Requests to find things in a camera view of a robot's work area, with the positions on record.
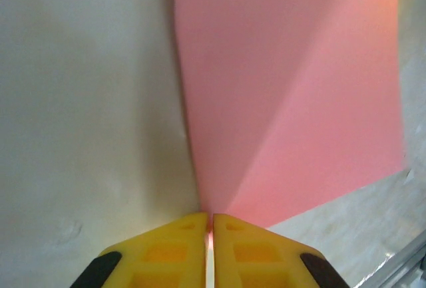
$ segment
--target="yellow object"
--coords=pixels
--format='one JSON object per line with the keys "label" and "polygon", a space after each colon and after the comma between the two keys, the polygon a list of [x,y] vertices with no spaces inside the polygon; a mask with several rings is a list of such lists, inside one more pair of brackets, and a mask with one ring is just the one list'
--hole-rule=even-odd
{"label": "yellow object", "polygon": [[240,219],[214,215],[213,238],[216,288],[349,287],[319,251]]}
{"label": "yellow object", "polygon": [[192,214],[113,245],[99,259],[117,252],[122,257],[105,283],[88,284],[88,274],[74,287],[204,288],[207,223],[207,214]]}

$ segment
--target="pink sheet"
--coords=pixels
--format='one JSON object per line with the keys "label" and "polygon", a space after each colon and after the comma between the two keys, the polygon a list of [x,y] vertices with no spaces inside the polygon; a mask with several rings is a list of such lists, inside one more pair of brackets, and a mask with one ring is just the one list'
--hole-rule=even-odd
{"label": "pink sheet", "polygon": [[175,0],[204,210],[269,226],[403,169],[397,0]]}

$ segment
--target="white surface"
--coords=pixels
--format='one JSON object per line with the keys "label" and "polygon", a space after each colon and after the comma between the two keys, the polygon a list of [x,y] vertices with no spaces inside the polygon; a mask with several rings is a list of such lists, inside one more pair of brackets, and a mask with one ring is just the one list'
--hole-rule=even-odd
{"label": "white surface", "polygon": [[198,209],[172,0],[0,0],[0,287]]}

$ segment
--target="black rubber pad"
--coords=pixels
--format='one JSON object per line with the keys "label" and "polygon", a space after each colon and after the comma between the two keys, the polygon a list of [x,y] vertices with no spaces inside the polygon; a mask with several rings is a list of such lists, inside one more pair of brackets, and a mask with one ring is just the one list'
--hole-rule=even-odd
{"label": "black rubber pad", "polygon": [[121,257],[121,253],[112,251],[95,258],[71,285],[71,288],[101,288]]}
{"label": "black rubber pad", "polygon": [[325,259],[311,253],[301,254],[300,259],[319,285],[319,288],[349,288],[339,273]]}

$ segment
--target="pink paper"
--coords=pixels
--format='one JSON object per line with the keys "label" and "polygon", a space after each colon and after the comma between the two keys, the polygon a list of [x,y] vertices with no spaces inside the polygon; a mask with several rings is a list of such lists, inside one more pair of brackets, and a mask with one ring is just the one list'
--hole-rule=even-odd
{"label": "pink paper", "polygon": [[403,169],[397,0],[176,0],[204,210],[269,226]]}

